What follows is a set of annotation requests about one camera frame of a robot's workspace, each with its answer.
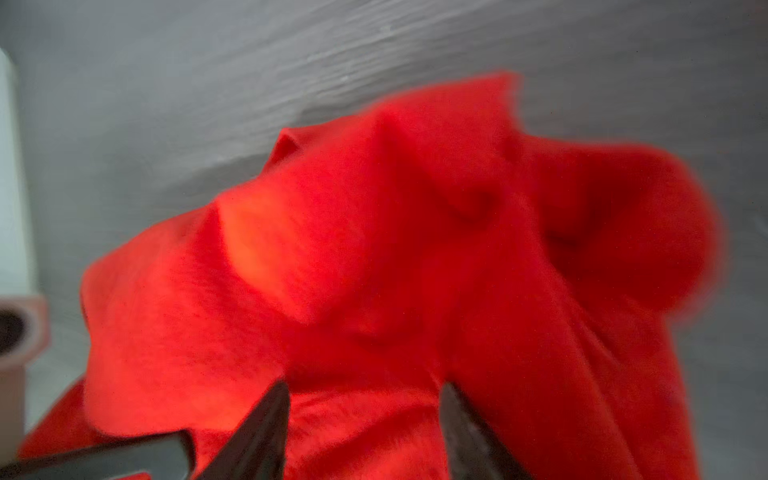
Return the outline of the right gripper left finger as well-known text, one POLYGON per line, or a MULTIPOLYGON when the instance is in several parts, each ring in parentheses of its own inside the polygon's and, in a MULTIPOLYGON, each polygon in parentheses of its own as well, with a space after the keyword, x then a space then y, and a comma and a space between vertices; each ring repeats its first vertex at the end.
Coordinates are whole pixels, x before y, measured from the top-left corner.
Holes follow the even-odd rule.
POLYGON ((283 479, 289 412, 288 385, 276 381, 197 479, 283 479))

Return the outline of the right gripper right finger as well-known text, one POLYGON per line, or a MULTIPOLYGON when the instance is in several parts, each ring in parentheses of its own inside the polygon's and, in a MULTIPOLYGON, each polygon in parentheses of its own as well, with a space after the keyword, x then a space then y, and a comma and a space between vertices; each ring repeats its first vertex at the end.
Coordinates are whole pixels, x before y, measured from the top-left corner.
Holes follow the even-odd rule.
POLYGON ((452 480, 532 480, 453 383, 441 387, 439 424, 452 480))

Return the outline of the red t-shirt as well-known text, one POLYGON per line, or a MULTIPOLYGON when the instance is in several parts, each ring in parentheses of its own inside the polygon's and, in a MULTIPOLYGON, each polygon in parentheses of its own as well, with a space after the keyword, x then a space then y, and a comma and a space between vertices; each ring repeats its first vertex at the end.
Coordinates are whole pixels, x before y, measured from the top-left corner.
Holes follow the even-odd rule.
POLYGON ((286 129, 94 262, 86 372, 20 456, 185 430, 205 468, 281 379, 287 478, 444 479, 449 382, 537 479, 697 478, 667 320, 711 280, 713 209, 665 151, 523 132, 511 89, 286 129))

